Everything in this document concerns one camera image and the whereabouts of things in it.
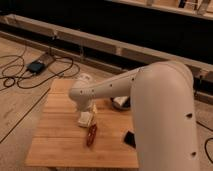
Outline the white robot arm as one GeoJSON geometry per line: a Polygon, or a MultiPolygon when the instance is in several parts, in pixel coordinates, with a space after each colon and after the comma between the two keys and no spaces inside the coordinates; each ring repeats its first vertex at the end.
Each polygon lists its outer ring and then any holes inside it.
{"type": "Polygon", "coordinates": [[[85,110],[94,99],[128,96],[140,171],[200,171],[193,75],[181,62],[140,67],[101,82],[82,74],[69,97],[85,110]]]}

